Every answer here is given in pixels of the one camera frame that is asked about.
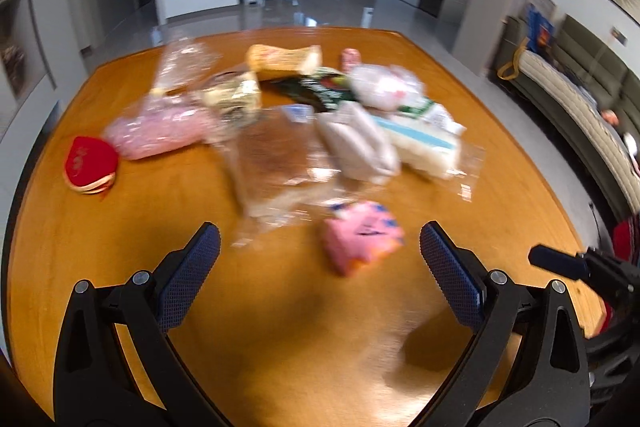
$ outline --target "sofa armrest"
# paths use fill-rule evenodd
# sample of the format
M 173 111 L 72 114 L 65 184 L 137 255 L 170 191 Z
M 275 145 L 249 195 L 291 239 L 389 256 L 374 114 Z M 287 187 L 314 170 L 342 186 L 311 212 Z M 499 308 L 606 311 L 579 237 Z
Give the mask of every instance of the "sofa armrest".
M 497 71 L 507 62 L 513 60 L 513 55 L 522 44 L 527 33 L 528 26 L 526 22 L 516 17 L 507 17 L 504 23 L 502 39 L 500 40 L 498 51 L 494 57 L 494 71 Z

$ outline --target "blue gripper pad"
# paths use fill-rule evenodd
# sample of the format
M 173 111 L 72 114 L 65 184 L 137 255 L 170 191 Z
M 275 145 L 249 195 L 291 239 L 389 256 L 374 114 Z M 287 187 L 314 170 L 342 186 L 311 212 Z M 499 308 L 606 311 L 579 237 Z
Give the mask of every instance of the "blue gripper pad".
M 458 322 L 477 332 L 483 322 L 481 292 L 452 246 L 427 223 L 420 231 L 420 253 Z
M 158 296 L 156 320 L 162 333 L 182 323 L 220 254 L 220 231 L 209 224 L 186 253 L 184 259 Z

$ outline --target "wooden table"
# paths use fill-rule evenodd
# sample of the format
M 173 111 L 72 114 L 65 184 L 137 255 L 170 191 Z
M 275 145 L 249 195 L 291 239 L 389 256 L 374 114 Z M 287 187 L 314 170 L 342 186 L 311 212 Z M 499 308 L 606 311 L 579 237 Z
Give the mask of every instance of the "wooden table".
M 170 337 L 202 388 L 238 427 L 402 426 L 414 418 L 462 353 L 457 324 L 418 251 L 418 231 L 437 219 L 460 247 L 518 283 L 544 286 L 530 267 L 542 242 L 582 248 L 545 180 L 510 134 L 462 84 L 399 34 L 350 28 L 278 28 L 206 38 L 222 53 L 217 69 L 243 60 L 250 44 L 320 44 L 327 66 L 341 49 L 364 62 L 414 71 L 486 150 L 473 202 L 405 169 L 376 195 L 406 231 L 406 246 L 352 279 L 335 275 L 316 227 L 287 227 L 261 248 L 229 246 L 239 207 L 217 152 L 204 145 L 138 162 L 122 161 L 105 198 L 66 187 L 62 165 L 77 135 L 103 128 L 150 87 L 162 49 L 106 64 L 84 84 L 53 132 L 24 198 L 8 274 L 8 329 L 15 369 L 52 414 L 52 372 L 73 285 L 120 284 L 183 247 L 203 221 L 216 223 L 223 253 L 184 324 Z M 287 99 L 264 93 L 265 105 Z M 567 282 L 578 318 L 592 334 L 601 301 Z M 136 380 L 158 402 L 127 331 L 118 330 Z M 486 399 L 497 397 L 517 346 L 510 346 Z

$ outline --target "blue stripe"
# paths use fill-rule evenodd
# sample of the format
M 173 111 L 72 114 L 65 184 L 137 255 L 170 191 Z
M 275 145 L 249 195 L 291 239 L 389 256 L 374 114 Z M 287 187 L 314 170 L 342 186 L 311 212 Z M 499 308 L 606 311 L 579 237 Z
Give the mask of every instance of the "blue stripe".
M 426 143 L 427 145 L 431 145 L 432 147 L 442 147 L 443 149 L 454 149 L 454 145 L 450 142 L 442 140 L 440 138 L 436 138 L 435 136 L 431 136 L 430 134 L 412 129 L 411 127 L 405 127 L 403 125 L 399 125 L 395 122 L 385 120 L 384 118 L 380 118 L 379 116 L 374 116 L 373 119 L 376 123 L 389 131 L 396 132 L 398 134 L 402 134 L 406 137 L 412 138 L 414 140 L 418 140 L 419 142 Z

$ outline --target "pink package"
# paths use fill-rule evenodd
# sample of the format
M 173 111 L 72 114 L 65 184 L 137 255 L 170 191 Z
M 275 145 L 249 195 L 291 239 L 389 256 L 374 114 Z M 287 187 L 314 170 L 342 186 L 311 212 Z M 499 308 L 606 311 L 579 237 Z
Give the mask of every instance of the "pink package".
M 346 48 L 342 51 L 342 71 L 349 73 L 352 68 L 361 65 L 362 58 L 360 52 L 353 48 Z
M 373 263 L 404 243 L 404 231 L 379 203 L 364 201 L 334 207 L 335 218 L 325 219 L 324 245 L 342 275 Z
M 103 133 L 107 142 L 127 160 L 139 160 L 210 140 L 220 122 L 203 107 L 175 105 L 148 108 L 134 118 L 120 117 Z

